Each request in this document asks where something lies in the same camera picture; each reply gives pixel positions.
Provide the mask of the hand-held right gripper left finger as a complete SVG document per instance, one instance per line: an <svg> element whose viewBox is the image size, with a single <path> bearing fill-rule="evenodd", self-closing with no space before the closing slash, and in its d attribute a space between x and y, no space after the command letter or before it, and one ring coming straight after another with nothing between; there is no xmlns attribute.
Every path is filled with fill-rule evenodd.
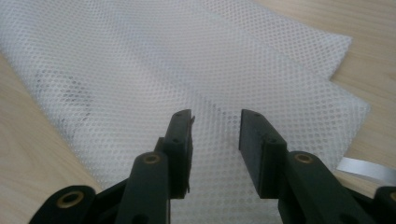
<svg viewBox="0 0 396 224"><path fill-rule="evenodd" d="M190 109L176 112L170 119L165 136L159 138L155 147L168 159L171 199L184 199L190 191L193 123Z"/></svg>

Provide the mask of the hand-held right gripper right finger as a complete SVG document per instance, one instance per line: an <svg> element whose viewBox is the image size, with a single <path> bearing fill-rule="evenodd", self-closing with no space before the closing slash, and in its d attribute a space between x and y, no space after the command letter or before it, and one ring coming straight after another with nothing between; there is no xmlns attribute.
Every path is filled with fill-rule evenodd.
<svg viewBox="0 0 396 224"><path fill-rule="evenodd" d="M287 143L258 112L241 112L239 150L261 199L277 199Z"/></svg>

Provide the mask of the white towel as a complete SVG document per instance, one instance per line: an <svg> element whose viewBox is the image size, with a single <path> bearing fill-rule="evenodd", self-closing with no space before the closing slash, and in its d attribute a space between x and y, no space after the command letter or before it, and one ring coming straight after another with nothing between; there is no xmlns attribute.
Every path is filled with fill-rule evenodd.
<svg viewBox="0 0 396 224"><path fill-rule="evenodd" d="M334 168L370 107L332 83L351 40L251 0L0 0L0 52L103 188L190 109L172 224L277 224L238 149L243 109Z"/></svg>

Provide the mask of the pale strip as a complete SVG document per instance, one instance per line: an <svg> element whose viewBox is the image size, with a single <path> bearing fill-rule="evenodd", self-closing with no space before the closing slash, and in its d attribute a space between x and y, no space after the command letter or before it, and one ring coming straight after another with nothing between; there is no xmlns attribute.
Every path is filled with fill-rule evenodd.
<svg viewBox="0 0 396 224"><path fill-rule="evenodd" d="M396 168L344 157L340 160L337 170L363 179L373 180L376 183L396 186Z"/></svg>

